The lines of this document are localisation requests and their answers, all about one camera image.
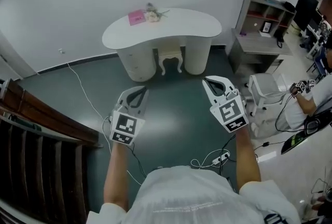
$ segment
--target white stool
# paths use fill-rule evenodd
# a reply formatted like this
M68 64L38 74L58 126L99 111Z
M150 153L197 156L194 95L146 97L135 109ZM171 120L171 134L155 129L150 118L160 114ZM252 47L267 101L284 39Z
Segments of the white stool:
M171 58L178 58L177 70L179 73L182 73L180 67L183 63L182 53L180 49L180 44L177 38L163 40L162 43L158 45L158 56L159 56L159 65L162 69L162 75L165 75L164 60Z

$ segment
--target white cable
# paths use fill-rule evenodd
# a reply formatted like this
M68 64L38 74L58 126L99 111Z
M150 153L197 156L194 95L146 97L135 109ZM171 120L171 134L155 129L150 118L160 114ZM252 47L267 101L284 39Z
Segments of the white cable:
M211 164L211 165L208 165L208 166L203 166L203 165L204 165L204 162L206 161L206 159L208 158L208 156L211 155L211 154L214 153L214 152L217 152L217 151L222 151L222 148L221 148L221 149L213 150L213 151L211 151L209 154L207 154L206 157L205 157L205 159L203 160L202 164L200 164L199 161L198 161L197 159L192 159L191 162L190 162L191 166L196 167L196 168L198 168L198 169L204 169L204 168L208 168L208 167L219 168L220 166L215 166L214 164ZM192 163L193 161L196 161L197 164L198 164L198 166L197 166L197 165L194 165L194 164Z
M84 88L83 88L83 86L82 86L82 82L81 82L81 80L80 80L78 74L77 74L77 73L76 73L76 72L70 67L70 65L69 65L68 63L67 63L67 65L68 65L68 67L70 68L70 70L73 71L73 72L75 73L75 75L77 76L78 81L79 81L79 83L80 83L80 85L81 85L81 88L82 88L82 90L83 90L83 92L84 92L84 95L85 95L85 97L87 98L88 102L91 104L91 106L92 106L92 108L95 110L95 112L96 112L96 113L97 113L97 114L103 119L102 131L103 131L103 135L104 135L104 137L105 137L105 139L106 139L106 141L107 141L107 143L108 143L109 153L112 155L112 151L111 151L111 149L110 149L109 140L107 139L107 137L106 137L106 135L105 135L105 132L104 132L104 123L105 123L105 121L107 120L107 118L109 118L109 116L103 118L103 117L101 116L101 114L96 110L96 108L93 106L92 102L89 100L89 98L88 98L88 96L87 96L87 94L86 94L86 92L85 92L85 90L84 90ZM127 170L127 172L128 172L128 174L133 178L133 180L134 180L135 182L137 182L139 185L142 185L142 184L140 184L140 183L134 178L134 176L131 175L131 173L130 173L128 170Z

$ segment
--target floor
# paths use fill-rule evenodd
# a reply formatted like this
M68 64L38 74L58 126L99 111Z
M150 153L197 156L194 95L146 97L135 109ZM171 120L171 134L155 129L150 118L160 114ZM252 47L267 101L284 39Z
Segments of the floor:
M305 58L306 51L299 47L300 39L292 34L285 36L293 56L285 60L275 75L284 74L287 86L302 79L313 78L306 70L312 64ZM158 166L189 165L191 159L202 161L212 150L221 147L229 134L209 112L209 101L203 90L203 76L220 75L235 82L234 75L223 50L212 50L206 71L201 76L182 74L176 71L176 61L166 60L166 75L156 75L144 85L150 89L145 114L146 124L136 139L135 153L146 172ZM132 82L118 58L100 60L74 66L83 86L102 116L108 116L120 93L137 83ZM86 101L76 76L68 68L28 78L21 85L45 103L65 115L101 132L101 118ZM257 113L260 122L271 114L272 109ZM309 137L305 142L280 155L282 144L256 150L263 180L273 179L284 195L296 206L300 217L311 200L311 190L318 178L332 179L332 128ZM263 141L253 141L255 146L263 142L277 143L292 136L282 133ZM109 150L105 138L100 136L104 148L94 150L89 157L89 201L93 211L98 212L102 204L103 185L109 161ZM235 142L228 147L231 157L235 155ZM136 160L130 156L129 171L142 182ZM236 187L236 164L228 162L224 176L230 177ZM130 179L130 203L133 202L139 185ZM315 191L324 189L316 184Z

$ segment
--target kidney-shaped desk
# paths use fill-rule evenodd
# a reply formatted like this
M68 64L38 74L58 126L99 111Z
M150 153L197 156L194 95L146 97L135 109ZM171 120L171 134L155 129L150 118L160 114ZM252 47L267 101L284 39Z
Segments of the kidney-shaped desk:
M156 72L153 48L160 39L186 37L185 69L193 75L202 74L208 61L212 38L222 32L214 17L189 9L158 9L167 17L159 22L143 22L130 26L128 16L112 23L103 34L103 44L116 50L130 78L147 81Z

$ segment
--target staircase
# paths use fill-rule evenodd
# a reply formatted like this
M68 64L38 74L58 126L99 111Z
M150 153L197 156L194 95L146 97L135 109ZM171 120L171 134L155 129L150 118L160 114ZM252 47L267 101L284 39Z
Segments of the staircase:
M0 198L46 223L85 223L90 147L82 144L0 116Z

